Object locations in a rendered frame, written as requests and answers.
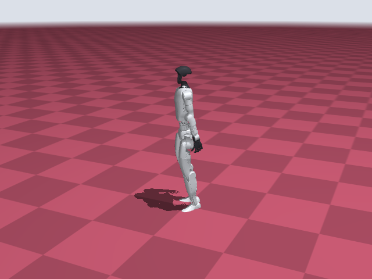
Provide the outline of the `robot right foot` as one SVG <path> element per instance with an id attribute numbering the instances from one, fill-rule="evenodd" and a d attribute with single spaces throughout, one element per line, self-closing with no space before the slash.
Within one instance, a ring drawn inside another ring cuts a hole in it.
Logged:
<path id="1" fill-rule="evenodd" d="M 191 202 L 190 199 L 189 199 L 189 197 L 181 198 L 181 199 L 179 199 L 179 201 L 182 201 L 182 202 Z M 199 199 L 198 196 L 196 197 L 196 201 L 197 202 L 200 202 L 200 199 Z"/>

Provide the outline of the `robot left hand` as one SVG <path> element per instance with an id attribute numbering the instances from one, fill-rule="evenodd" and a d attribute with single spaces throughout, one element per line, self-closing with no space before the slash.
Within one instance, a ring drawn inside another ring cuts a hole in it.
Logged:
<path id="1" fill-rule="evenodd" d="M 202 143 L 200 142 L 200 138 L 198 140 L 195 140 L 194 136 L 192 136 L 192 138 L 193 138 L 193 141 L 194 141 L 194 147 L 193 147 L 193 149 L 191 151 L 193 151 L 194 148 L 195 148 L 195 152 L 194 153 L 197 153 L 201 149 L 203 149 Z"/>

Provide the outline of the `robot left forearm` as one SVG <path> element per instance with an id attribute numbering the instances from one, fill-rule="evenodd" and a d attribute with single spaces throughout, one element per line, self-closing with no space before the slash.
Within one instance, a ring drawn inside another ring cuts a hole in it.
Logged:
<path id="1" fill-rule="evenodd" d="M 198 135 L 197 127 L 196 127 L 196 121 L 195 121 L 193 115 L 189 115 L 187 117 L 187 120 L 189 122 L 188 126 L 189 126 L 189 129 L 191 130 L 191 135 L 194 136 L 195 140 L 198 140 L 199 135 Z"/>

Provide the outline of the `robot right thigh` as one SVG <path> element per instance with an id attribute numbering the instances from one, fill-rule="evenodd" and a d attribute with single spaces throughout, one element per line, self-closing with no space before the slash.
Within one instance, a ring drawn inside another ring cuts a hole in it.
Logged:
<path id="1" fill-rule="evenodd" d="M 179 153 L 179 147 L 180 147 L 180 138 L 178 136 L 178 133 L 176 133 L 176 138 L 175 138 L 175 152 L 176 152 L 176 157 L 177 157 L 177 160 L 178 160 L 178 153 Z M 179 160 L 178 160 L 179 162 Z M 191 164 L 190 166 L 190 169 L 193 170 L 193 165 Z"/>

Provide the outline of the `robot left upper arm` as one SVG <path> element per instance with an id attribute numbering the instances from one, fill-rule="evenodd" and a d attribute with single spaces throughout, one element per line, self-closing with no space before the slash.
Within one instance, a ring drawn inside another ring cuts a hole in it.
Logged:
<path id="1" fill-rule="evenodd" d="M 185 103 L 185 109 L 187 111 L 187 114 L 184 116 L 185 121 L 187 120 L 187 117 L 189 115 L 193 115 L 194 117 L 194 109 L 193 109 L 193 104 L 192 104 L 192 93 L 188 90 L 182 92 L 182 98 Z"/>

